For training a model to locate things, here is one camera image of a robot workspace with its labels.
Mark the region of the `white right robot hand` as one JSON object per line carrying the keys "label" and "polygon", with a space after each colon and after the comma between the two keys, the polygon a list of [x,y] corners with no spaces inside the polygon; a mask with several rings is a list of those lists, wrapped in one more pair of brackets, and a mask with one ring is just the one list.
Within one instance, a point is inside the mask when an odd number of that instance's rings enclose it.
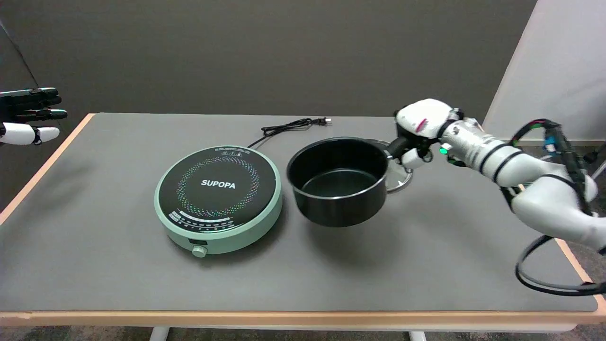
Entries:
{"label": "white right robot hand", "polygon": [[387,151],[407,171],[431,162],[431,147],[439,142],[448,125],[464,118],[458,108],[437,99],[423,99],[394,113],[397,138]]}

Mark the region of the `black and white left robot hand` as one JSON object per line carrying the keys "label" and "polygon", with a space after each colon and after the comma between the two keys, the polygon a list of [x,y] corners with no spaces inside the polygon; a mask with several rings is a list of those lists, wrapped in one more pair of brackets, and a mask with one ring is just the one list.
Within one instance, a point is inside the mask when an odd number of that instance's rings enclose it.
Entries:
{"label": "black and white left robot hand", "polygon": [[32,122],[65,119],[67,111],[52,109],[62,102],[54,87],[2,91],[0,93],[1,144],[40,145],[57,138],[60,129]]}

